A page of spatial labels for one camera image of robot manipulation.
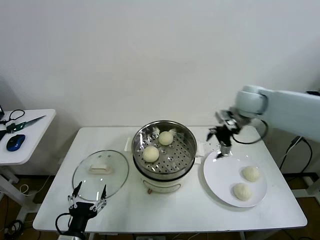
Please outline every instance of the black cable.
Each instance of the black cable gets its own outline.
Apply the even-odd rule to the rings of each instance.
[[[6,213],[5,213],[5,218],[4,218],[4,226],[3,228],[6,228],[7,225],[7,217],[8,217],[8,210],[9,210],[9,198],[7,195],[5,195],[6,197]]]
[[[302,240],[302,239],[309,239],[309,240],[313,240],[311,237],[308,237],[308,236],[302,236],[302,237],[299,237],[298,240]]]
[[[17,118],[11,118],[12,114],[13,114],[14,112],[16,112],[16,111],[21,111],[21,112],[22,112],[22,115],[21,115],[21,116],[18,116]],[[12,111],[12,112],[10,113],[10,115],[9,115],[9,120],[8,120],[8,121],[17,120],[17,119],[21,118],[23,115],[25,115],[25,113],[26,113],[26,112],[25,112],[24,110],[22,110],[22,109],[16,109],[16,110],[14,110],[14,111]]]
[[[305,144],[308,145],[308,147],[309,147],[309,149],[310,149],[310,157],[309,157],[309,160],[308,160],[307,164],[306,164],[305,167],[302,169],[301,173],[303,173],[303,172],[307,169],[307,167],[310,165],[311,159],[312,159],[313,154],[314,154],[313,151],[312,151],[312,147],[310,146],[309,142],[308,142],[306,139],[304,139],[304,138],[302,139],[302,141],[303,141]]]
[[[291,142],[290,146],[289,146],[289,147],[287,148],[287,150],[285,151],[285,154],[287,154],[288,151],[289,151],[289,149],[297,142],[297,141],[295,141],[296,139],[297,139],[297,138],[295,138],[295,139]],[[309,165],[310,165],[310,163],[311,163],[311,160],[312,160],[312,157],[313,157],[313,155],[314,155],[314,152],[313,152],[312,147],[310,146],[309,142],[308,142],[304,137],[303,137],[301,140],[309,147],[309,149],[310,149],[310,157],[309,157],[309,160],[308,160],[307,164],[305,165],[305,167],[299,172],[300,174],[303,173],[303,172],[307,169],[307,167],[309,167]],[[284,165],[286,158],[287,158],[287,155],[283,158],[283,161],[282,161],[282,163],[281,163],[281,165],[280,165],[280,167],[279,167],[280,170],[281,170],[282,166]],[[292,180],[294,180],[294,179],[296,179],[296,178],[298,178],[298,176],[295,176],[294,178],[288,180],[287,182],[290,182],[290,181],[292,181]]]
[[[59,220],[59,218],[61,218],[62,216],[67,216],[67,215],[70,215],[70,213],[69,213],[69,212],[62,213],[62,214],[60,214],[60,215],[55,219],[55,228],[56,228],[56,230],[58,231],[58,233],[59,233],[60,235],[63,235],[63,233],[60,231],[60,229],[59,229],[59,227],[58,227],[58,220]]]
[[[28,226],[28,227],[26,227],[24,230],[26,230],[26,229],[33,229],[33,230],[35,230],[32,226]],[[38,236],[38,238],[37,238],[36,240],[39,240],[40,237],[41,237],[41,232],[39,231],[39,236]]]
[[[262,136],[258,140],[255,140],[255,141],[252,141],[252,142],[242,142],[242,141],[238,141],[237,139],[235,139],[235,137],[232,135],[233,140],[238,144],[247,144],[247,145],[255,144],[257,142],[260,142],[261,140],[263,140],[267,136],[268,131],[269,131],[268,124],[263,120],[261,120],[261,122],[265,125],[265,130],[264,130],[264,133],[262,134]]]
[[[12,114],[15,113],[16,111],[21,111],[21,112],[22,112],[22,115],[20,115],[20,116],[18,116],[18,117],[16,117],[16,118],[11,118]],[[8,120],[2,120],[2,121],[0,121],[0,124],[4,124],[4,125],[5,125],[5,124],[7,124],[8,122],[10,122],[11,120],[17,120],[17,119],[23,117],[23,116],[25,115],[25,113],[26,113],[26,112],[25,112],[24,110],[22,110],[22,109],[16,109],[16,110],[14,110],[14,111],[12,111],[12,112],[10,113]]]
[[[6,229],[7,229],[7,232],[4,234],[4,239],[15,240],[23,233],[24,223],[20,220],[14,220],[9,223]]]
[[[41,232],[39,231],[39,236],[38,236],[38,238],[36,240],[39,240],[40,237],[41,237]]]
[[[291,239],[291,240],[295,240],[293,236],[291,236],[290,233],[288,233],[286,230],[283,229],[283,231],[285,232],[285,234],[288,235],[288,237]]]

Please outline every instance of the glass lid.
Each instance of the glass lid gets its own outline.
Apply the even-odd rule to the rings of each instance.
[[[89,155],[75,169],[72,186],[82,182],[78,196],[87,201],[98,201],[106,185],[106,197],[114,195],[126,182],[129,165],[118,151],[104,150]]]

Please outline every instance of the cable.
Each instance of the cable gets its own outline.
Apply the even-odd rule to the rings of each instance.
[[[291,141],[291,144],[289,145],[289,147],[287,148],[287,150],[285,151],[285,155],[283,155],[280,159],[283,159],[282,160],[282,163],[279,167],[279,169],[281,170],[282,166],[284,165],[285,163],[285,160],[287,158],[287,155],[288,153],[298,144],[300,143],[301,139],[303,138],[302,136],[300,136],[297,140],[296,140],[297,137],[295,137],[292,141]]]
[[[20,116],[18,116],[18,117],[16,117],[16,118],[11,118],[11,116],[12,116],[12,114],[13,113],[15,113],[16,111],[21,111],[22,112],[22,115],[20,115]],[[2,121],[0,121],[0,124],[7,124],[8,122],[10,122],[11,120],[17,120],[17,119],[19,119],[19,118],[21,118],[22,116],[24,116],[25,115],[25,111],[24,110],[22,110],[22,109],[16,109],[16,110],[14,110],[14,111],[12,111],[11,113],[10,113],[10,115],[9,115],[9,119],[8,120],[2,120]]]
[[[36,240],[39,240],[40,237],[41,237],[41,232],[39,231],[39,236],[38,236],[38,238]]]
[[[60,231],[60,229],[59,229],[59,227],[58,227],[58,220],[59,220],[59,218],[61,218],[62,216],[67,216],[67,215],[70,215],[70,213],[69,213],[69,212],[62,213],[62,214],[60,214],[60,215],[55,219],[55,228],[56,228],[56,230],[58,231],[58,233],[59,233],[60,235],[63,235],[63,233]]]
[[[24,230],[26,230],[26,229],[33,229],[33,230],[35,230],[32,226],[28,226],[28,227],[24,228]],[[36,240],[39,240],[40,237],[41,237],[41,232],[39,231],[39,236],[38,236],[38,238],[37,238]]]
[[[4,226],[3,228],[6,229],[6,225],[7,225],[7,217],[8,217],[8,210],[9,210],[9,198],[7,195],[6,196],[6,213],[5,213],[5,218],[4,218]]]
[[[34,219],[32,221],[24,221],[24,224],[33,223]]]
[[[24,224],[20,220],[14,220],[9,223],[4,233],[4,239],[6,240],[15,240],[17,239],[24,231]]]
[[[288,233],[286,230],[283,229],[283,231],[285,232],[285,234],[288,235],[288,237],[291,239],[291,240],[295,240],[293,236],[291,236],[290,233]]]
[[[282,161],[282,163],[281,163],[281,165],[280,165],[280,167],[279,167],[280,170],[281,170],[282,166],[283,166],[284,163],[285,163],[285,160],[286,160],[286,158],[287,158],[287,154],[291,151],[291,149],[294,148],[295,145],[297,145],[297,144],[300,142],[300,140],[302,140],[302,141],[309,147],[310,157],[309,157],[309,160],[308,160],[307,164],[305,165],[305,167],[304,167],[299,173],[300,173],[300,174],[303,173],[303,172],[309,167],[314,153],[313,153],[312,147],[310,146],[309,142],[308,142],[304,137],[301,137],[301,136],[300,136],[298,140],[297,140],[297,137],[296,137],[296,138],[291,142],[289,148],[286,150],[286,153],[285,153],[285,155],[283,156],[283,157],[284,157],[284,158],[283,158],[283,161]],[[290,182],[290,181],[292,181],[292,180],[294,180],[294,179],[296,179],[296,178],[298,178],[298,176],[295,176],[294,178],[288,180],[287,182]]]
[[[28,190],[29,190],[29,186],[27,184],[22,184],[19,188],[19,191],[24,195],[24,196],[33,196],[33,195],[36,195],[37,193],[39,193],[46,185],[46,183],[48,182],[49,178],[51,177],[51,175],[48,176],[48,178],[45,180],[44,184],[42,185],[42,187],[36,191],[35,193],[33,194],[25,194]],[[26,186],[26,190],[22,191],[22,187],[23,186]]]
[[[261,140],[263,140],[267,136],[268,131],[269,131],[268,124],[263,120],[261,120],[261,122],[264,124],[265,130],[264,130],[264,133],[262,134],[262,136],[258,140],[255,140],[255,141],[252,141],[252,142],[242,142],[242,141],[238,141],[237,139],[235,139],[234,135],[232,135],[233,140],[238,144],[246,144],[246,145],[255,144],[257,142],[260,142]]]
[[[307,164],[306,164],[305,167],[302,169],[301,173],[303,173],[303,172],[307,169],[307,167],[309,167],[309,165],[310,165],[310,163],[311,163],[311,159],[312,159],[313,154],[314,154],[313,151],[312,151],[312,147],[310,146],[309,142],[308,142],[306,139],[303,139],[302,141],[303,141],[305,144],[307,144],[307,146],[309,147],[309,149],[310,149],[310,157],[309,157],[309,160],[308,160]]]
[[[193,237],[195,237],[195,236],[197,236],[199,234],[200,234],[200,232],[196,233],[195,235],[192,235],[191,237],[188,238],[188,240],[192,239]]]
[[[11,118],[12,114],[15,113],[16,111],[21,111],[21,112],[22,112],[22,115],[20,115],[20,116],[18,116],[18,117],[16,117],[16,118]],[[26,112],[25,112],[24,110],[22,110],[22,109],[16,109],[16,110],[12,111],[12,112],[10,113],[10,115],[9,115],[9,121],[11,121],[11,120],[17,120],[17,119],[23,117],[23,116],[25,115],[25,113],[26,113]]]
[[[177,237],[179,237],[182,233],[179,233],[178,235],[174,236],[171,240],[175,240]]]

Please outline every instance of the floor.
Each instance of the floor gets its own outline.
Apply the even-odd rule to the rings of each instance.
[[[20,181],[15,186],[19,189],[22,184],[28,184],[31,190],[38,190],[42,187],[46,181],[46,177],[33,177],[33,178],[20,178]],[[40,191],[34,198],[35,203],[41,203],[47,191],[50,188],[50,185],[54,177],[50,177],[47,184],[44,186],[42,191]],[[296,178],[290,181],[289,186],[291,189],[302,189],[306,188],[307,185],[300,178]],[[288,229],[286,231],[279,231],[276,234],[272,235],[269,240],[298,240],[300,237],[309,237],[313,240],[320,240],[320,205],[314,198],[300,198],[298,199],[304,214],[308,219],[308,225],[303,228],[297,229]],[[20,206],[8,199],[6,196],[0,201],[0,230],[4,227],[5,216],[8,209],[6,224],[16,219]],[[32,228],[32,220],[35,218],[35,214],[29,214],[25,220],[25,230],[23,234],[17,238],[17,240],[56,240],[58,235],[55,232],[39,232]],[[250,237],[254,232],[246,232],[246,236]],[[172,240],[176,234],[160,234],[165,236],[167,240]],[[193,234],[186,233],[181,234],[176,240],[187,240]],[[120,234],[118,236],[108,236],[108,240],[135,240],[136,237],[143,236],[141,234]],[[0,231],[0,240],[4,239],[4,231]],[[201,233],[193,237],[192,240],[240,240],[240,235],[238,232],[223,232],[223,233]],[[105,240],[105,236],[96,235],[94,240]]]

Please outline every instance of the white wall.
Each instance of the white wall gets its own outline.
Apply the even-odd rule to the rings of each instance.
[[[55,172],[82,126],[212,125],[243,85],[319,88],[319,9],[318,0],[1,1],[0,104],[57,110],[17,173]],[[284,152],[274,140],[269,148]]]

